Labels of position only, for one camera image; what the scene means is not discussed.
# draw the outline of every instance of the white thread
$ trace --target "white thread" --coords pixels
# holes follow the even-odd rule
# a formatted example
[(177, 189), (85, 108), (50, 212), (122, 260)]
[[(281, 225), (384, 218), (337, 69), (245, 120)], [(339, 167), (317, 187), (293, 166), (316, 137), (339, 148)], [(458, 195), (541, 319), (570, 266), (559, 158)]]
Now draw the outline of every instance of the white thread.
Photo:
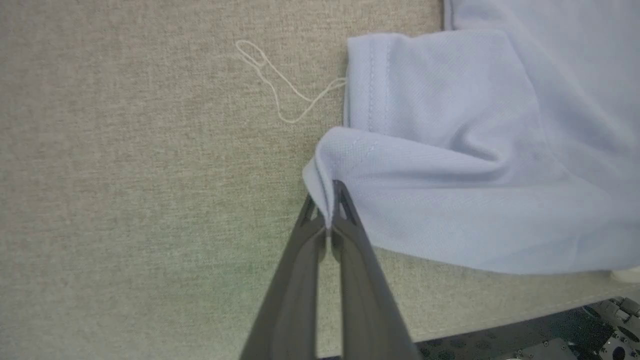
[[(246, 44), (249, 45), (251, 47), (253, 47), (259, 54), (260, 57), (262, 58), (262, 61), (257, 61), (256, 59), (254, 59), (251, 55), (249, 55), (246, 51), (242, 50), (241, 45)], [(337, 78), (334, 79), (332, 82), (329, 83), (329, 85), (326, 86), (326, 88), (324, 88), (324, 90), (322, 92), (320, 92), (320, 94), (318, 94), (318, 96), (316, 96), (315, 99), (311, 99), (309, 97), (304, 96), (303, 94), (301, 94), (298, 89), (296, 89), (295, 86), (293, 86), (293, 84), (280, 72), (278, 71), (278, 69), (276, 69), (276, 67), (271, 63), (271, 61), (269, 61), (269, 58), (267, 58), (267, 56), (264, 54), (264, 51), (262, 51), (259, 47), (257, 47), (254, 43), (250, 42), (249, 40), (238, 40), (236, 42), (236, 49), (238, 50), (238, 52), (241, 54), (240, 59), (242, 59), (242, 61), (244, 61), (245, 63), (247, 63), (247, 65), (249, 65), (250, 67), (252, 67), (256, 74), (258, 75), (258, 77), (267, 85), (269, 85), (269, 87), (271, 88), (271, 92), (273, 92), (273, 97), (276, 101), (276, 108), (278, 110), (278, 117), (280, 118), (280, 120), (288, 123), (288, 124), (295, 124), (298, 121), (300, 121), (303, 117), (305, 117), (305, 115), (311, 111), (311, 109), (316, 105), (316, 103), (318, 102), (318, 100), (322, 99), (323, 96), (325, 96), (329, 91), (331, 90), (335, 90), (338, 88), (343, 87), (344, 85), (347, 84), (347, 78)], [(262, 74), (262, 68), (265, 65), (269, 65), (269, 67), (276, 72), (276, 74), (278, 74), (278, 76), (280, 76), (280, 79), (283, 79), (287, 85), (289, 85), (289, 88), (291, 88), (291, 90), (293, 90), (294, 93), (296, 93), (297, 96), (299, 96), (301, 99), (309, 102), (309, 106), (307, 106), (307, 108), (305, 109), (305, 111), (303, 111), (300, 116), (298, 116), (297, 118), (291, 120), (291, 119), (285, 119), (284, 116), (282, 116), (282, 110), (280, 108), (280, 98), (278, 97), (278, 92), (276, 91), (275, 86), (273, 86), (273, 84), (267, 80), (264, 75)]]

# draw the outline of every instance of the string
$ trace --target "string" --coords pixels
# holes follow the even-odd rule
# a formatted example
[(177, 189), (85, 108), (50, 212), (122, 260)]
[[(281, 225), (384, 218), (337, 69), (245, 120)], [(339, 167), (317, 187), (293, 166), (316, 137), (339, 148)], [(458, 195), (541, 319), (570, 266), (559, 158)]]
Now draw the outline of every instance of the string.
[[(260, 54), (260, 57), (262, 58), (262, 60), (258, 61), (255, 58), (253, 58), (253, 56), (249, 55), (246, 51), (242, 50), (242, 47), (241, 47), (242, 45), (248, 45), (248, 46), (252, 47), (254, 50), (256, 50)], [(276, 101), (276, 108), (278, 110), (278, 117), (280, 118), (280, 120), (282, 120), (282, 121), (284, 121), (284, 122), (286, 122), (288, 124), (295, 124), (295, 123), (299, 122), (303, 117), (305, 117), (305, 115), (308, 112), (311, 111), (311, 109), (313, 109), (313, 107), (316, 105), (318, 100), (322, 99), (328, 92), (330, 92), (332, 90), (335, 90), (335, 89), (338, 89), (338, 88), (341, 88), (341, 87), (343, 87), (343, 86), (345, 86), (347, 84), (347, 78), (334, 79), (332, 82), (329, 83), (329, 85), (326, 86), (326, 88), (324, 88), (323, 91), (320, 92), (320, 94), (318, 94), (314, 99), (311, 99), (311, 98), (301, 94), (298, 91), (298, 89), (296, 89), (296, 87), (293, 86), (293, 84), (289, 81), (289, 79), (287, 79), (271, 63), (271, 61), (269, 61), (269, 58), (264, 54), (264, 51), (262, 51), (262, 49), (257, 47), (257, 45), (255, 45), (254, 43), (250, 42), (249, 40), (238, 40), (236, 42), (236, 49), (238, 50), (238, 52), (241, 55), (240, 59), (255, 70), (256, 75), (258, 75), (258, 77), (260, 78), (260, 80), (262, 80), (262, 82), (264, 82), (265, 84), (269, 85), (269, 87), (271, 88), (271, 92), (273, 92), (273, 98)], [(289, 85), (289, 88), (291, 90), (293, 90), (293, 92), (297, 96), (299, 96), (304, 101), (309, 102), (309, 106), (307, 106), (307, 108), (297, 118), (295, 118), (295, 119), (286, 119), (282, 115), (282, 109), (280, 107), (280, 98), (278, 97), (278, 92), (276, 91), (275, 86), (273, 86), (273, 84), (269, 80), (267, 80), (267, 78), (265, 78), (264, 74), (262, 73), (262, 68), (265, 67), (266, 65), (269, 65), (271, 70), (273, 70), (276, 74), (278, 74), (278, 76), (280, 76), (280, 79), (283, 79), (287, 83), (287, 85)]]

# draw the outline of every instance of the fabric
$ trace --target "fabric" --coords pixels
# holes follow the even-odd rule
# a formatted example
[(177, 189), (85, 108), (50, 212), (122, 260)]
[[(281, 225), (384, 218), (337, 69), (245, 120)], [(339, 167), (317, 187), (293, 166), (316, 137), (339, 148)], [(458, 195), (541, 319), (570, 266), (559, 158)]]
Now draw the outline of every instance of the fabric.
[(345, 127), (304, 171), (323, 213), (340, 179), (384, 249), (512, 274), (640, 264), (640, 3), (445, 13), (452, 31), (349, 39)]
[[(237, 359), (342, 94), (284, 124), (218, 56), (251, 40), (311, 96), (344, 75), (347, 37), (440, 22), (432, 0), (0, 1), (0, 359)], [(306, 107), (265, 76), (287, 117)], [(376, 252), (416, 340), (634, 288)], [(321, 267), (321, 355), (340, 351), (337, 270)]]

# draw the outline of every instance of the garment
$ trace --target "garment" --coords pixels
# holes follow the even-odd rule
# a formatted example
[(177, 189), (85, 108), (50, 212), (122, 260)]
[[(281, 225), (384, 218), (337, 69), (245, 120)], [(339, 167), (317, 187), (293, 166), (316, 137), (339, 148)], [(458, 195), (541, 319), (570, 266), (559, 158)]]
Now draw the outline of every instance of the garment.
[(640, 265), (640, 2), (445, 1), (447, 31), (348, 41), (343, 181), (375, 246), (513, 274)]

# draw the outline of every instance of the beige fabric surface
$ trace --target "beige fabric surface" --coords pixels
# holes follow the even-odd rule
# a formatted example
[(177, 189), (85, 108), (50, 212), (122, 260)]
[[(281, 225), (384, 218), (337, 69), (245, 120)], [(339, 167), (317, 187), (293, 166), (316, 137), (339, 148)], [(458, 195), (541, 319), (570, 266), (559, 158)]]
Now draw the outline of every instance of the beige fabric surface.
[[(341, 123), (295, 125), (226, 54), (248, 39), (313, 96), (347, 37), (440, 28), (436, 0), (0, 2), (0, 359), (233, 359)], [(305, 103), (272, 72), (284, 113)], [(633, 290), (605, 273), (514, 277), (379, 251), (416, 340)], [(318, 352), (340, 349), (321, 269)]]

